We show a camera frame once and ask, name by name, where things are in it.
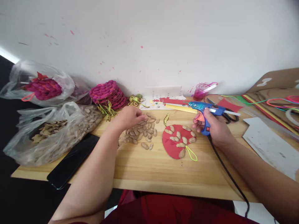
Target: black phone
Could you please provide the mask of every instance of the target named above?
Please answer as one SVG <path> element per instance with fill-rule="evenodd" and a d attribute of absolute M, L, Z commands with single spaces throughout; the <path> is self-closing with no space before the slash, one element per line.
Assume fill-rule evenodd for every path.
<path fill-rule="evenodd" d="M 47 176 L 47 180 L 57 189 L 63 189 L 92 152 L 99 140 L 98 136 L 88 133 Z"/>

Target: dark floor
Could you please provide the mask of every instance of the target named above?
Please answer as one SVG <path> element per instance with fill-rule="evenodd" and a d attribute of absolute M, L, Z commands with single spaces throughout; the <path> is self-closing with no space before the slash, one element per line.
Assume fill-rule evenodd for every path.
<path fill-rule="evenodd" d="M 13 63 L 0 56 L 0 89 L 8 82 Z M 0 98 L 0 223 L 48 223 L 55 209 L 67 192 L 69 185 L 58 191 L 46 181 L 11 178 L 19 166 L 3 153 L 3 148 L 17 133 L 17 110 L 39 108 L 30 102 Z M 107 208 L 117 205 L 122 190 L 113 189 Z"/>

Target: white wall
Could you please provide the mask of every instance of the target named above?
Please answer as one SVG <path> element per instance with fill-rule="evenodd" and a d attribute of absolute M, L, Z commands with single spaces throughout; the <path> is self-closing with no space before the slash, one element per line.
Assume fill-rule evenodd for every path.
<path fill-rule="evenodd" d="M 182 85 L 191 95 L 212 81 L 214 93 L 242 93 L 268 71 L 299 66 L 295 2 L 1 0 L 0 48 L 133 93 Z"/>

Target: black cable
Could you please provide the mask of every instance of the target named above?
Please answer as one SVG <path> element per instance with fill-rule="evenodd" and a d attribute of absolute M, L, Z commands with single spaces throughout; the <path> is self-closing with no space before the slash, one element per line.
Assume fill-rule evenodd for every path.
<path fill-rule="evenodd" d="M 234 183 L 234 185 L 236 186 L 236 188 L 238 189 L 238 191 L 241 193 L 242 197 L 244 198 L 245 202 L 247 203 L 247 211 L 245 212 L 245 218 L 247 218 L 248 212 L 249 212 L 249 201 L 247 200 L 246 196 L 244 195 L 244 193 L 242 192 L 242 190 L 240 189 L 240 187 L 238 186 L 238 184 L 235 182 L 234 178 L 231 176 L 230 172 L 228 171 L 228 169 L 226 168 L 226 166 L 224 165 L 224 163 L 222 162 L 222 159 L 220 158 L 218 152 L 215 149 L 215 146 L 212 142 L 211 136 L 208 135 L 208 139 L 210 140 L 210 143 L 214 149 L 214 152 L 216 154 L 216 156 L 218 157 L 219 161 L 221 162 L 223 168 L 225 169 L 225 171 L 227 172 L 228 176 L 230 177 L 231 181 Z"/>

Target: clear plastic bag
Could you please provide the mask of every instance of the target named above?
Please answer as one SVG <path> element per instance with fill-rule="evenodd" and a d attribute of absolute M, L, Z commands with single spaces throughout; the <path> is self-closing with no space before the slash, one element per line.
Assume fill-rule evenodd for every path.
<path fill-rule="evenodd" d="M 65 103 L 61 108 L 48 107 L 37 110 L 19 110 L 19 132 L 10 140 L 3 152 L 24 166 L 40 166 L 58 159 L 69 151 L 102 120 L 102 114 L 94 105 L 78 106 Z M 45 123 L 67 120 L 58 132 L 39 143 L 32 137 L 39 134 Z"/>
<path fill-rule="evenodd" d="M 33 92 L 26 91 L 23 87 L 37 78 L 37 72 L 55 80 L 62 88 L 62 93 L 48 100 L 39 100 L 35 96 L 31 102 L 42 107 L 61 106 L 66 102 L 77 102 L 88 96 L 89 87 L 80 78 L 72 78 L 67 73 L 54 67 L 30 60 L 20 60 L 16 63 L 9 75 L 7 83 L 0 91 L 0 97 L 5 99 L 22 99 Z"/>

